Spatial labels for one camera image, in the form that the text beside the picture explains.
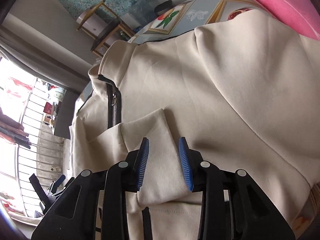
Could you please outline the cream zip-up jacket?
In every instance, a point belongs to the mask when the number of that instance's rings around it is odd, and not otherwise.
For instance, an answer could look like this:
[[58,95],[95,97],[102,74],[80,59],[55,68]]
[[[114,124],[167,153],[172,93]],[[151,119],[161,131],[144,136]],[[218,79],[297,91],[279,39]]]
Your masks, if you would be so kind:
[[71,126],[73,173],[102,171],[150,141],[142,189],[128,193],[131,239],[195,239],[201,195],[178,140],[222,170],[246,170],[301,236],[319,213],[319,41],[259,10],[141,45],[115,42],[89,71]]

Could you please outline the dark grey low cabinet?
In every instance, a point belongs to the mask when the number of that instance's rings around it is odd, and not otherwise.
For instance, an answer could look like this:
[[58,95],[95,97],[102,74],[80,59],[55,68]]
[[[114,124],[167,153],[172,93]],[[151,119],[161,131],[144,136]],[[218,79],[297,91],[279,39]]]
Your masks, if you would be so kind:
[[71,134],[69,126],[72,124],[75,103],[79,95],[67,90],[61,107],[58,111],[57,117],[54,121],[53,135],[65,139],[70,139]]

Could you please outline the grey curtain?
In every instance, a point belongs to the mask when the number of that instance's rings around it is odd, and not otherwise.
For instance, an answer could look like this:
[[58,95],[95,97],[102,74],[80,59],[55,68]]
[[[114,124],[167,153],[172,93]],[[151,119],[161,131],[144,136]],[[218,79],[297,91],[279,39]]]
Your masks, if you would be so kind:
[[90,79],[51,57],[3,25],[6,14],[1,12],[1,56],[22,70],[48,83],[80,93]]

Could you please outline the wooden chair with dark seat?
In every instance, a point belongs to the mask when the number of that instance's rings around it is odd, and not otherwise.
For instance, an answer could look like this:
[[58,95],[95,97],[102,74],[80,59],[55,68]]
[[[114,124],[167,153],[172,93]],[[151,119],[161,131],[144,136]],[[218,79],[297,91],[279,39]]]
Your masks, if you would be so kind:
[[[107,10],[107,12],[112,16],[110,22],[106,23],[102,19],[97,21],[97,24],[88,24],[90,18],[93,16],[97,16],[95,12],[103,7]],[[132,38],[136,33],[131,29],[115,12],[113,12],[106,4],[105,0],[102,0],[95,6],[87,9],[80,23],[78,23],[77,31],[82,30],[91,38],[93,38],[94,42],[91,46],[91,52],[96,56],[102,58],[103,48],[104,51],[107,51],[110,47],[107,44],[107,40],[109,40],[116,32],[122,31],[129,38]]]

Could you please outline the white cylindrical appliance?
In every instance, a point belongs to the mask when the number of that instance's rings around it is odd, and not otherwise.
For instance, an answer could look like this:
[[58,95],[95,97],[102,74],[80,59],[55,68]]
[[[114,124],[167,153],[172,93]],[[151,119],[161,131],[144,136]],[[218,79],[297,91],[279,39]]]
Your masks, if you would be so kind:
[[93,14],[83,25],[82,30],[96,38],[105,28],[107,23],[97,14]]

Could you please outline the empty clear water jug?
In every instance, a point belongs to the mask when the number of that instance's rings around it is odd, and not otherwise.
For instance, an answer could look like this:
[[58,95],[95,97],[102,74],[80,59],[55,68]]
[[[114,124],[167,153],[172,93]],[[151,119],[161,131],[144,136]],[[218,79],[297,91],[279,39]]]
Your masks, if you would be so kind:
[[155,19],[153,9],[147,0],[140,0],[129,9],[129,14],[141,26],[145,26]]

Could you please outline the black trash bin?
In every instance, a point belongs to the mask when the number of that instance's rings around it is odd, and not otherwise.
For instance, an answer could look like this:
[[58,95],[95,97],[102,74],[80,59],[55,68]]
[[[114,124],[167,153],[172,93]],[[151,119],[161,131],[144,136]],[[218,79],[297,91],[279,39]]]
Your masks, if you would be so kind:
[[172,0],[168,0],[168,1],[165,1],[165,2],[157,5],[154,8],[154,13],[156,14],[156,16],[161,16],[165,12],[169,11],[170,9],[172,9],[173,7],[174,7],[173,1]]

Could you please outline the fruit-patterned bed sheet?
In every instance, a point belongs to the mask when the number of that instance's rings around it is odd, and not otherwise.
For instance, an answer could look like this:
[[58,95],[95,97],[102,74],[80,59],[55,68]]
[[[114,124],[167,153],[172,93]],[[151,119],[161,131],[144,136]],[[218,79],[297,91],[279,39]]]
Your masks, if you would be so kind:
[[278,28],[255,0],[187,0],[109,47],[75,115],[97,131],[152,116],[179,130],[225,121],[243,131],[267,111],[265,53]]

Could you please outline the pink floral blanket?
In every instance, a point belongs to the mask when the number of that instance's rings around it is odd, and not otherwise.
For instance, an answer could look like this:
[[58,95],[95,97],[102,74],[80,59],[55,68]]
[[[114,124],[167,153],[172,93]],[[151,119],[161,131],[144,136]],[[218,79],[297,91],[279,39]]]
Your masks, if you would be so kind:
[[319,13],[310,0],[256,0],[293,30],[319,40]]

